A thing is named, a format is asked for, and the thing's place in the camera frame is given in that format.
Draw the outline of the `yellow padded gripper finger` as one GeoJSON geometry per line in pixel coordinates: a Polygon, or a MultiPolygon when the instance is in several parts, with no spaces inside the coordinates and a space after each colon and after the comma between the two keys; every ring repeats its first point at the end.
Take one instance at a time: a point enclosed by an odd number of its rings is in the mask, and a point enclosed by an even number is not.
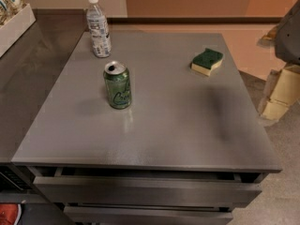
{"type": "Polygon", "coordinates": [[[259,115],[267,120],[279,120],[299,98],[300,66],[287,64],[280,71],[272,70],[263,90],[259,115]]]}

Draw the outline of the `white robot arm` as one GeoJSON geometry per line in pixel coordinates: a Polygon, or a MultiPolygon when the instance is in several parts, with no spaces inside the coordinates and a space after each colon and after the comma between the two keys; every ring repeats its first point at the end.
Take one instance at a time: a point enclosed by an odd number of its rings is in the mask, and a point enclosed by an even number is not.
{"type": "Polygon", "coordinates": [[[286,63],[268,75],[258,107],[261,118],[277,121],[300,98],[300,0],[263,38],[273,42],[276,58],[286,63]]]}

